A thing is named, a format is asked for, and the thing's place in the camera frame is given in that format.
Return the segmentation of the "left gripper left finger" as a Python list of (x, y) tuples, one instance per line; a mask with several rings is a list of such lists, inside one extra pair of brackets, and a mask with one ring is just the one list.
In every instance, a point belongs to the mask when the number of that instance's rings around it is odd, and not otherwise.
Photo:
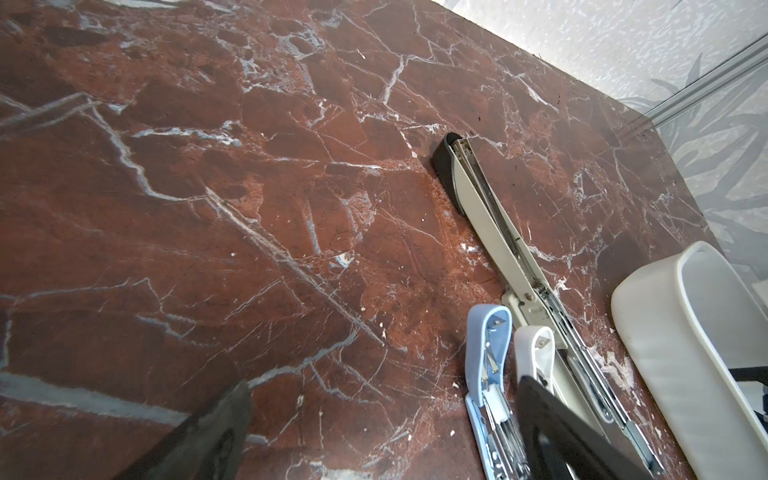
[(233, 479), (241, 464), (252, 411), (246, 383), (235, 383), (116, 477)]

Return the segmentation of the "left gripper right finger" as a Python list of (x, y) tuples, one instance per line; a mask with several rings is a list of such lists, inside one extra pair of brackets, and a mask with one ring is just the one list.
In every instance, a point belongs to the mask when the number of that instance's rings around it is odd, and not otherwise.
[(525, 453), (534, 479), (649, 479), (578, 415), (530, 376), (517, 387)]

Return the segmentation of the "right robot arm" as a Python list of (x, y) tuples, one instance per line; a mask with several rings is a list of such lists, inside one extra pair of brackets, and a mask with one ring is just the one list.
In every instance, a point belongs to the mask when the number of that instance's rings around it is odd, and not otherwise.
[(767, 424), (767, 367), (731, 368), (729, 372), (758, 420)]

